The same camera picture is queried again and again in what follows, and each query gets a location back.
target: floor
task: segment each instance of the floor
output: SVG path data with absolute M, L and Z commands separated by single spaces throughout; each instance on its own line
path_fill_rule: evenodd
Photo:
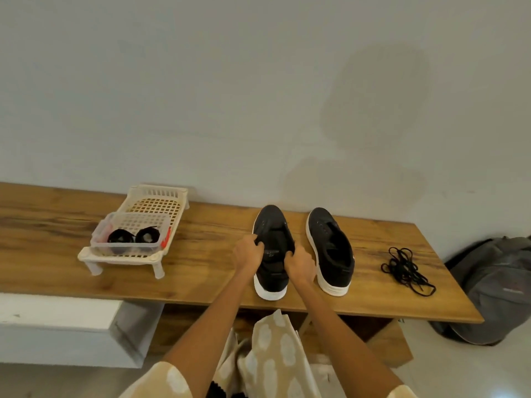
M 531 396 L 531 321 L 496 347 L 445 340 L 425 321 L 407 320 L 401 326 L 415 359 L 395 372 L 419 398 Z M 138 370 L 0 364 L 0 395 L 116 398 L 157 359 L 148 357 Z M 328 377 L 327 368 L 316 366 L 313 370 L 323 396 L 344 396 L 335 375 Z

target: patterned fabric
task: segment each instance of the patterned fabric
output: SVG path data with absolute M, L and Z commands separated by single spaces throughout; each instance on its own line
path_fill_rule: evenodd
M 277 310 L 258 321 L 252 341 L 237 342 L 231 331 L 208 398 L 321 398 L 301 341 L 287 315 Z M 120 398 L 191 398 L 181 372 L 167 362 L 155 364 Z M 415 398 L 405 385 L 388 398 Z

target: sneaker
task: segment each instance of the sneaker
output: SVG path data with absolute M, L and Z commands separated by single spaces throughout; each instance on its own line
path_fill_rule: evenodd
M 254 289 L 265 300 L 282 299 L 288 289 L 288 274 L 284 270 L 284 257 L 295 251 L 295 243 L 286 218 L 275 205 L 262 208 L 253 225 L 258 237 L 255 243 L 264 243 L 262 263 L 254 276 Z
M 354 272 L 349 240 L 324 208 L 315 208 L 309 213 L 306 235 L 315 252 L 319 286 L 332 296 L 343 296 Z

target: clear plastic container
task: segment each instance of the clear plastic container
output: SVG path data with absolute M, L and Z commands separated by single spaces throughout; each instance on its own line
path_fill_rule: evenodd
M 171 228 L 167 213 L 112 212 L 103 219 L 92 233 L 90 249 L 103 256 L 149 256 L 164 250 L 168 243 Z M 116 229 L 124 229 L 136 235 L 145 227 L 155 227 L 159 239 L 154 243 L 108 243 L 109 235 Z

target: black shoelace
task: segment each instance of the black shoelace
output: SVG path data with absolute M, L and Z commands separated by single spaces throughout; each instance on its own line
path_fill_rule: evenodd
M 383 263 L 380 267 L 383 272 L 391 274 L 398 283 L 408 286 L 416 294 L 428 297 L 435 293 L 437 288 L 418 271 L 418 266 L 413 262 L 413 252 L 410 249 L 391 247 L 389 254 L 392 257 L 389 263 Z M 420 288 L 421 292 L 416 290 L 414 286 Z M 431 287 L 431 292 L 424 293 L 423 286 Z

